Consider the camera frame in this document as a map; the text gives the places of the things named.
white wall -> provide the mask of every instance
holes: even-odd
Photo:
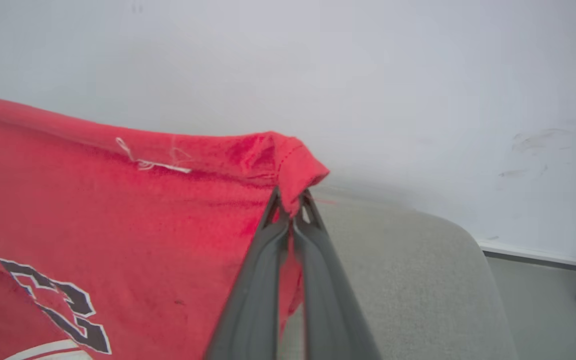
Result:
[[[573,0],[0,0],[0,98],[295,135],[329,184],[576,261]]]

floor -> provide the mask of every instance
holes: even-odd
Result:
[[[493,258],[488,263],[519,358],[576,360],[576,271]]]

white curved stripe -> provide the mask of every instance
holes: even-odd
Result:
[[[18,352],[10,357],[5,358],[5,360],[24,360],[27,358],[32,358],[33,356],[38,356],[45,353],[50,353],[52,351],[58,350],[66,350],[66,349],[76,349],[79,346],[70,339],[67,340],[59,340],[54,342],[48,342],[47,344],[42,344],[39,346],[35,346],[33,348],[29,348],[27,350]]]
[[[35,360],[92,360],[86,351],[70,351],[54,353],[52,355],[38,357]]]

white wall trim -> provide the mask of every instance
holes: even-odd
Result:
[[[491,253],[521,256],[523,258],[545,260],[547,262],[555,262],[560,264],[576,265],[576,257],[567,255],[558,255],[544,251],[529,250],[518,246],[509,244],[496,243],[488,240],[477,240],[477,244],[483,251],[490,251]]]

loose white thread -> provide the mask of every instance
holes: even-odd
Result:
[[[151,170],[155,166],[164,167],[166,169],[170,169],[170,170],[174,170],[174,171],[181,171],[181,173],[186,173],[186,174],[188,174],[188,173],[190,173],[190,171],[192,171],[192,169],[189,169],[189,168],[172,166],[169,164],[162,164],[159,162],[153,162],[153,161],[142,160],[142,159],[135,160],[135,158],[133,157],[133,153],[130,151],[130,148],[128,147],[128,145],[126,145],[124,140],[121,139],[121,137],[115,137],[114,141],[116,141],[117,144],[119,145],[119,147],[122,148],[126,152],[126,154],[128,154],[128,157],[130,158],[131,162],[137,162],[137,169],[140,171]]]

